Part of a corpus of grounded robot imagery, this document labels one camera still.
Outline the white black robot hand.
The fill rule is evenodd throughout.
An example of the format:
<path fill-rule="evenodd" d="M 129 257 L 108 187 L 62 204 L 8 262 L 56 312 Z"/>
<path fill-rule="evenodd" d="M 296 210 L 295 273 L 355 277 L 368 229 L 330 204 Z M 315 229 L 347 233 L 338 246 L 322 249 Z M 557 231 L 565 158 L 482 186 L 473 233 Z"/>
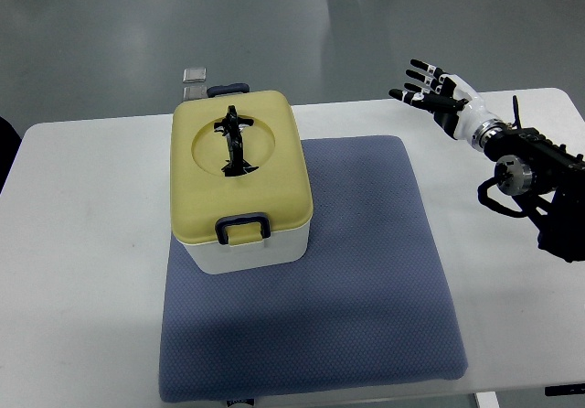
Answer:
<path fill-rule="evenodd" d="M 484 149 L 484 136 L 503 123 L 485 106 L 480 94 L 461 77 L 422 60 L 412 59 L 406 71 L 414 82 L 388 95 L 413 108 L 429 112 L 440 128 L 454 140 L 464 140 L 477 151 Z"/>

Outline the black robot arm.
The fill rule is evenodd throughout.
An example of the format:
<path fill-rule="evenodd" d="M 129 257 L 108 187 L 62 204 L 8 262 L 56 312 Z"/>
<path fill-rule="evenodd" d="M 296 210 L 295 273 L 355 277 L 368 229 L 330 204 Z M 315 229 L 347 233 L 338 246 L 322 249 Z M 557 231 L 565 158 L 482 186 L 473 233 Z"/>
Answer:
<path fill-rule="evenodd" d="M 568 262 L 584 260 L 584 158 L 569 154 L 537 129 L 521 125 L 517 97 L 514 121 L 494 119 L 476 135 L 495 162 L 494 175 L 478 189 L 488 209 L 528 218 L 538 228 L 537 247 Z"/>

